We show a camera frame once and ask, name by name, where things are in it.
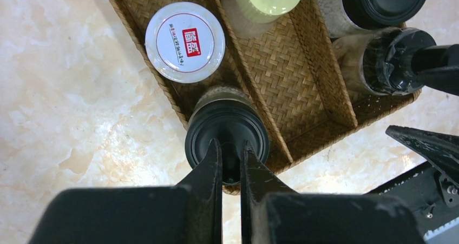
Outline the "yellow cap clear bottle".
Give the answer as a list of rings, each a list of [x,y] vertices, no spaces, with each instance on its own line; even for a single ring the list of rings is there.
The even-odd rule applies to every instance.
[[[300,0],[220,0],[229,25],[239,38],[268,32],[277,19],[293,10]]]

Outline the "white lid brown sauce jar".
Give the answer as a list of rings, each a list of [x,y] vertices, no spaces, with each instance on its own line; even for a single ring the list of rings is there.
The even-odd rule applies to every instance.
[[[220,67],[226,40],[214,14],[192,2],[175,2],[150,19],[145,48],[164,78],[184,84],[205,80]]]

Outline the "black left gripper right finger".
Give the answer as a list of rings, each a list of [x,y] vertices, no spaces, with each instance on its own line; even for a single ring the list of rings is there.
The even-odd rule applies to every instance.
[[[378,194],[301,194],[246,141],[241,161],[243,243],[423,243],[401,200]]]

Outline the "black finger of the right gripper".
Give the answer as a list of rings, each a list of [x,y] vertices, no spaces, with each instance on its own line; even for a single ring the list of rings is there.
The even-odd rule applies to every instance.
[[[415,81],[458,95],[458,44],[435,45],[417,50],[411,59]]]

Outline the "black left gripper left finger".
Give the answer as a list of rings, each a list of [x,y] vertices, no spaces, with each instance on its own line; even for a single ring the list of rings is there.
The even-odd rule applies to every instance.
[[[30,242],[221,243],[220,143],[212,139],[204,159],[173,186],[60,192]]]

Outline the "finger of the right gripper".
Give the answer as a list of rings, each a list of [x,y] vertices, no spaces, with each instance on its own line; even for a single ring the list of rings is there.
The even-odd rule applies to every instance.
[[[385,133],[425,158],[458,187],[458,136],[394,125]]]

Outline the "black lid pepper shaker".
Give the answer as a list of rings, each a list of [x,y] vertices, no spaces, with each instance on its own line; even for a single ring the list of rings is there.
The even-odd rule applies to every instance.
[[[332,49],[349,91],[366,95],[403,96],[423,88],[412,59],[434,38],[416,28],[389,27],[336,39]]]

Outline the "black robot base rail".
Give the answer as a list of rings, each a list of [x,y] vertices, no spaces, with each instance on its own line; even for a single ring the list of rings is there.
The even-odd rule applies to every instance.
[[[458,186],[424,162],[371,190],[400,198],[426,243],[458,243]]]

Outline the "black cap squeeze bottle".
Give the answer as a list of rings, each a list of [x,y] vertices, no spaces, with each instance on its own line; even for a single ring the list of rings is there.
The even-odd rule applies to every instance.
[[[221,146],[224,185],[240,183],[240,158],[247,141],[262,163],[268,158],[267,129],[254,104],[236,87],[216,85],[199,98],[188,121],[185,139],[185,153],[192,168],[204,159],[212,139]]]
[[[317,0],[331,38],[399,27],[414,17],[426,0]]]

